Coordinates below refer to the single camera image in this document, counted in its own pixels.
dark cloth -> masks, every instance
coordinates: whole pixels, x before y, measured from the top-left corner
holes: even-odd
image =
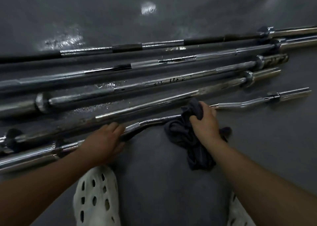
[[[189,121],[189,117],[192,115],[201,120],[203,108],[196,99],[192,99],[187,106],[181,109],[183,112],[180,119],[166,123],[164,130],[172,143],[187,149],[187,160],[191,170],[211,169],[216,165],[216,162],[194,134],[192,124]],[[225,127],[219,132],[222,139],[227,141],[226,137],[231,134],[231,128]]]

hand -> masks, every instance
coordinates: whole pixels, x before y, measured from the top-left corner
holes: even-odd
[[[75,152],[87,160],[90,168],[107,164],[122,151],[124,142],[119,138],[124,130],[115,122],[106,124],[89,135]]]
[[[211,144],[221,142],[219,134],[219,126],[216,120],[216,110],[210,108],[204,102],[199,102],[203,107],[204,116],[198,120],[196,116],[190,116],[189,120],[192,123],[194,133],[202,145],[208,147]]]

person's left hand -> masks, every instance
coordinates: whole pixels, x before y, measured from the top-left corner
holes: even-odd
[[[124,130],[125,127],[116,122],[106,124],[89,135],[75,152],[87,160],[91,168],[107,164],[122,151],[124,142],[119,139]]]

forearm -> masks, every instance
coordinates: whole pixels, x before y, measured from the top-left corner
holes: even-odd
[[[269,172],[225,142],[207,145],[257,226],[316,225],[317,198]]]
[[[30,225],[90,165],[73,152],[63,159],[0,185],[3,225]]]

person's right arm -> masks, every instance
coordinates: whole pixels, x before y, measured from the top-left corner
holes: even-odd
[[[257,226],[317,225],[317,197],[230,148],[219,135],[216,111],[201,102],[204,117],[190,117],[194,132],[232,185]]]

